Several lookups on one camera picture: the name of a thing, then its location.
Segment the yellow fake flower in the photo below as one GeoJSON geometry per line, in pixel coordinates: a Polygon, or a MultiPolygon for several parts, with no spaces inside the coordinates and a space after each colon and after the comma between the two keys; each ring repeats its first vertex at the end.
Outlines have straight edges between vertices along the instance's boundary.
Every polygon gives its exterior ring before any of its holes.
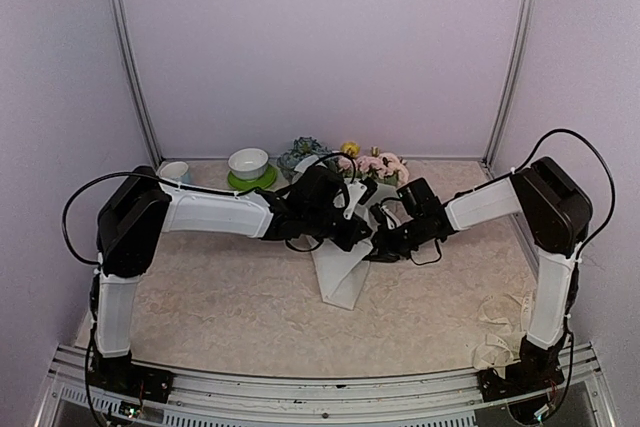
{"type": "Polygon", "coordinates": [[[359,155],[360,150],[361,150],[361,147],[359,146],[358,143],[354,141],[344,142],[340,147],[340,151],[342,153],[347,154],[353,158],[356,158],[359,155]]]}

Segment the blue hydrangea fake flower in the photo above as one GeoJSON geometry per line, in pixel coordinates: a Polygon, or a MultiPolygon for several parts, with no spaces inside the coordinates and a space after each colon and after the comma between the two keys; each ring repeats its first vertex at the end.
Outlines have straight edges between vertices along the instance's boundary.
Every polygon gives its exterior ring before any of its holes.
{"type": "Polygon", "coordinates": [[[299,137],[292,143],[292,147],[282,153],[276,160],[276,165],[288,183],[294,181],[295,167],[304,159],[316,155],[318,158],[331,153],[331,149],[313,137],[299,137]]]}

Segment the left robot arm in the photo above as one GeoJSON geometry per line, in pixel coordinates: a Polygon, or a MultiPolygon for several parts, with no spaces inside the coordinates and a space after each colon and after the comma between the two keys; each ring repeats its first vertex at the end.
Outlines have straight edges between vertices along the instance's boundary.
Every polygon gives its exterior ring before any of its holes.
{"type": "Polygon", "coordinates": [[[122,183],[97,216],[97,257],[89,294],[91,327],[85,354],[85,385],[139,402],[165,403],[171,372],[132,361],[130,331],[137,285],[169,232],[211,232],[282,242],[308,236],[329,244],[342,259],[360,262],[373,235],[356,209],[376,192],[371,180],[345,180],[312,162],[297,180],[279,190],[253,187],[220,191],[160,177],[149,166],[120,173],[122,183]]]}

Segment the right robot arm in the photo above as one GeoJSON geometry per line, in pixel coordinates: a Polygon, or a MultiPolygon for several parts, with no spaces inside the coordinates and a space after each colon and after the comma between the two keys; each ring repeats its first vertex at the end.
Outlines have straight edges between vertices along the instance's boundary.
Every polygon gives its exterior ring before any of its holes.
{"type": "Polygon", "coordinates": [[[397,191],[409,220],[391,220],[376,203],[379,226],[373,235],[371,261],[411,259],[428,242],[441,245],[450,236],[507,216],[518,216],[536,249],[537,287],[531,318],[518,357],[506,367],[480,368],[477,378],[484,401],[520,397],[510,414],[522,426],[542,426],[564,404],[573,369],[563,368],[563,348],[575,348],[571,310],[579,289],[582,252],[602,231],[590,227],[594,208],[584,190],[551,157],[529,154],[509,172],[441,202],[428,182],[418,178],[397,191]]]}

